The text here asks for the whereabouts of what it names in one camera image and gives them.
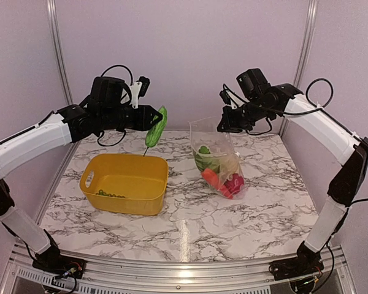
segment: green vegetable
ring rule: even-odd
[[[202,154],[197,153],[195,150],[193,150],[193,155],[198,170],[203,172],[206,168],[209,168],[217,174],[220,173],[220,161],[218,159],[210,156],[202,156]]]
[[[106,193],[104,190],[99,190],[96,195],[101,195],[101,196],[108,196],[108,197],[116,197],[116,198],[127,198],[125,196],[121,196],[121,195],[116,195],[116,194],[111,194],[111,193]]]
[[[155,145],[157,145],[159,138],[161,138],[162,132],[165,129],[166,123],[167,123],[167,110],[165,106],[162,106],[158,112],[163,115],[162,121],[157,123],[155,126],[151,128],[151,130],[148,131],[146,135],[146,146],[148,148],[152,148]]]
[[[210,152],[210,150],[208,149],[208,147],[207,146],[201,146],[200,147],[200,149],[199,149],[199,153],[200,154],[210,154],[211,152]]]

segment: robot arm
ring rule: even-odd
[[[219,132],[250,131],[263,118],[277,115],[298,124],[322,143],[342,168],[329,185],[326,203],[306,240],[297,250],[297,258],[272,263],[276,280],[301,276],[323,269],[320,251],[342,226],[368,165],[368,139],[360,139],[327,114],[313,106],[303,93],[290,84],[271,86],[259,69],[250,69],[237,77],[245,99],[224,85],[220,96],[223,108]]]
[[[40,123],[0,141],[0,221],[36,253],[34,267],[57,272],[69,270],[71,262],[82,265],[83,260],[60,255],[53,238],[15,206],[4,178],[42,153],[91,134],[100,137],[105,130],[150,130],[162,115],[149,105],[138,104],[149,84],[145,77],[130,86],[119,78],[96,77],[91,94],[80,105],[52,112]]]

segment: red radish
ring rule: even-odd
[[[228,188],[230,193],[237,194],[241,191],[242,186],[244,186],[244,178],[238,173],[234,173],[232,179],[226,180],[224,185]]]

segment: light purple wall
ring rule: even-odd
[[[58,1],[74,100],[120,63],[135,78],[150,78],[141,103],[165,105],[168,128],[220,116],[222,84],[241,93],[236,76],[248,68],[262,68],[271,83],[293,81],[307,7],[301,0]],[[122,69],[111,74],[128,76]]]
[[[328,111],[360,136],[368,137],[368,1],[320,1],[301,88],[317,77],[330,79],[335,87]],[[318,90],[313,98],[325,102],[327,93],[320,96]],[[294,124],[283,140],[320,210],[338,164]],[[363,197],[368,197],[368,174],[358,195]],[[368,203],[354,205],[334,244],[342,244],[358,293],[368,293]]]
[[[46,1],[0,1],[0,139],[63,106]],[[30,216],[36,215],[66,150],[50,151],[6,178],[15,203]],[[13,242],[0,224],[0,280]]]

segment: basket handle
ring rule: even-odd
[[[90,172],[88,173],[87,177],[85,178],[85,187],[86,188],[89,188],[90,187],[91,182],[94,179],[94,175],[95,175],[95,172],[93,170],[90,170]]]

